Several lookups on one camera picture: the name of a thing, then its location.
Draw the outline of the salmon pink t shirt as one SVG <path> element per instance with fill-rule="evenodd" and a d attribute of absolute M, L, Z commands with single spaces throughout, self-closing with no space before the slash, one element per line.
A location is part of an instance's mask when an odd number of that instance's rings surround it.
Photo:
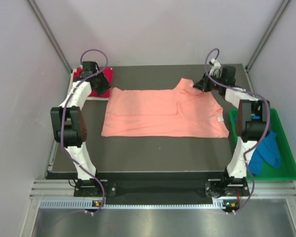
<path fill-rule="evenodd" d="M 182 78 L 173 89 L 111 91 L 104 124 L 104 137 L 195 137 L 227 138 L 223 108 L 212 93 L 193 87 Z"/>

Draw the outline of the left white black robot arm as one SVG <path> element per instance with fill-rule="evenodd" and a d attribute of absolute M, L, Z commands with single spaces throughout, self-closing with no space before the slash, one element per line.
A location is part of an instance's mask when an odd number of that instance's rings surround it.
<path fill-rule="evenodd" d="M 102 184 L 95 178 L 97 169 L 86 147 L 87 127 L 82 108 L 93 91 L 102 95 L 110 88 L 103 73 L 82 72 L 73 80 L 65 100 L 50 110 L 54 139 L 76 167 L 77 178 L 88 180 L 85 190 L 92 196 L 101 192 Z"/>

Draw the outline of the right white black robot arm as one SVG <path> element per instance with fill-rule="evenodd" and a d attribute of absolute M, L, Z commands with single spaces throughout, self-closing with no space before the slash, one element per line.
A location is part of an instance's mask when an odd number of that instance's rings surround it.
<path fill-rule="evenodd" d="M 235 85 L 229 85 L 235 79 L 217 78 L 206 72 L 194 88 L 202 92 L 216 90 L 223 99 L 238 109 L 235 131 L 238 136 L 232 159 L 226 167 L 228 178 L 220 183 L 225 195 L 234 194 L 239 186 L 236 180 L 247 177 L 252 155 L 270 133 L 270 102 L 256 93 Z"/>

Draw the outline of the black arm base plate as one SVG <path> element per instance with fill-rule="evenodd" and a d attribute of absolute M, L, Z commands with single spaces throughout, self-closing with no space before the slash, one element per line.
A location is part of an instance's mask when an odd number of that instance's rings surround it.
<path fill-rule="evenodd" d="M 246 178 L 229 178 L 222 171 L 99 172 L 106 197 L 148 194 L 194 194 L 201 198 L 249 195 Z"/>

